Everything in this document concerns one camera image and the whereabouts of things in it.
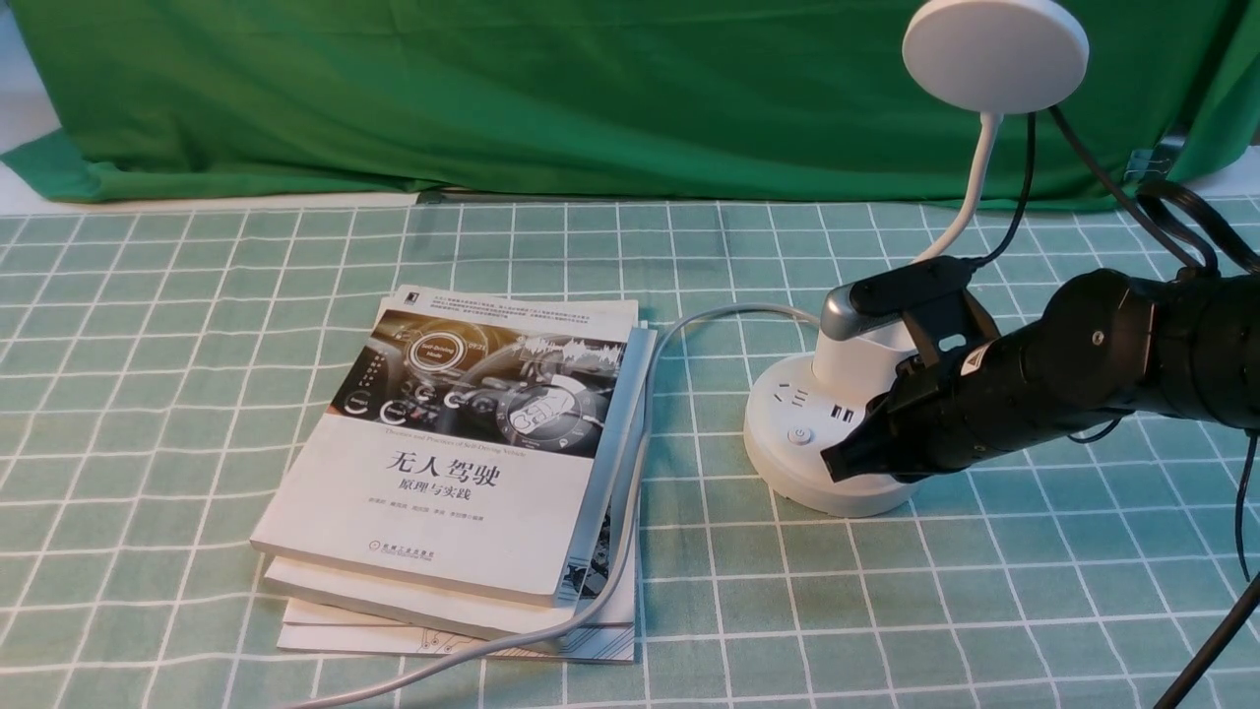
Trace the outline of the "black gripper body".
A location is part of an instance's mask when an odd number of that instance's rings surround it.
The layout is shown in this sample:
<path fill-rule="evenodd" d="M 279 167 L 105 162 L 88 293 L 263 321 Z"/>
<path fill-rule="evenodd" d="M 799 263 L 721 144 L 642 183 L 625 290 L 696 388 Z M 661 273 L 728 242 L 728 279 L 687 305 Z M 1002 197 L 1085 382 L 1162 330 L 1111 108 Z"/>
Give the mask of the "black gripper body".
<path fill-rule="evenodd" d="M 973 463 L 1068 434 L 1068 413 L 1027 363 L 1040 322 L 966 356 L 898 377 L 885 406 L 887 441 L 879 471 L 896 479 L 954 474 Z"/>

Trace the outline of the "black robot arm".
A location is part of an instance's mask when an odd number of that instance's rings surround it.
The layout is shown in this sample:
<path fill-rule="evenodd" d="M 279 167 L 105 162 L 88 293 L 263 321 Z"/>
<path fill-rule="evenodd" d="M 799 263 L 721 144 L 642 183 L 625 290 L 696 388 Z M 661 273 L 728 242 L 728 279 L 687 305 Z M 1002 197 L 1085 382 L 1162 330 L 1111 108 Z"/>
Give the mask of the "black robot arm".
<path fill-rule="evenodd" d="M 834 482 L 914 484 L 1134 413 L 1254 431 L 1257 319 L 1255 275 L 1089 271 L 1036 322 L 902 372 L 822 462 Z"/>

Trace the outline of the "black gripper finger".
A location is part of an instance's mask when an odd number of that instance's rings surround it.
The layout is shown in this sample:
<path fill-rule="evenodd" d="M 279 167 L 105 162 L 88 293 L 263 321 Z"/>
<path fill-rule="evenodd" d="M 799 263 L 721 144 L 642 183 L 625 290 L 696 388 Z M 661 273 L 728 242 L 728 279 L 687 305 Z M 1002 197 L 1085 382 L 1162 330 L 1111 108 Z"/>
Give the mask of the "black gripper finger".
<path fill-rule="evenodd" d="M 885 409 L 873 409 L 845 440 L 822 450 L 820 457 L 832 482 L 885 475 L 896 479 L 901 472 L 897 453 L 898 436 Z"/>

